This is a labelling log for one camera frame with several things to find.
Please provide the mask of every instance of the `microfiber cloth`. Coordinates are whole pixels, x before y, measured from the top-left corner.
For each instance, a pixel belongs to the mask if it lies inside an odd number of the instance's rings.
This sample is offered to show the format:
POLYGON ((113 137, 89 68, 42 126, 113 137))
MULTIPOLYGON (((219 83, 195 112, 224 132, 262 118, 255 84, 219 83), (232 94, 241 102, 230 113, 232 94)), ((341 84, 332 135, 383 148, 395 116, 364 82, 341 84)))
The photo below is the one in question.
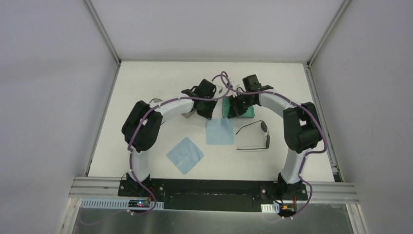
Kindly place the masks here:
POLYGON ((206 123, 206 143, 208 145, 233 145, 234 126, 228 118, 213 119, 206 123))
POLYGON ((167 157, 182 174, 186 175, 204 157, 204 154, 186 137, 169 151, 167 157))

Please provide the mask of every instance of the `eyeglasses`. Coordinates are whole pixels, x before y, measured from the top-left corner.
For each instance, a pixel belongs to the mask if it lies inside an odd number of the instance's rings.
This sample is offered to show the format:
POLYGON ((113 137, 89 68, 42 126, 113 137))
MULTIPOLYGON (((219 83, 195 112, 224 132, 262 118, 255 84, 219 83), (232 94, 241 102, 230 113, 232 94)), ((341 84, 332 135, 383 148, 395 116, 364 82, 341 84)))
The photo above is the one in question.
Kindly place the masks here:
POLYGON ((265 149, 269 149, 269 148, 270 148, 270 132, 269 132, 269 130, 268 130, 268 128, 267 128, 266 123, 265 123, 263 120, 258 120, 258 121, 256 121, 256 122, 253 122, 253 123, 247 124, 247 125, 245 125, 245 126, 242 126, 242 127, 237 131, 236 134, 238 134, 238 133, 241 131, 242 128, 247 127, 247 126, 249 126, 249 125, 252 125, 252 124, 254 124, 254 123, 258 123, 258 122, 261 122, 261 129, 264 131, 265 148, 252 148, 252 149, 241 149, 241 148, 239 148, 239 149, 237 149, 237 150, 265 150, 265 149))

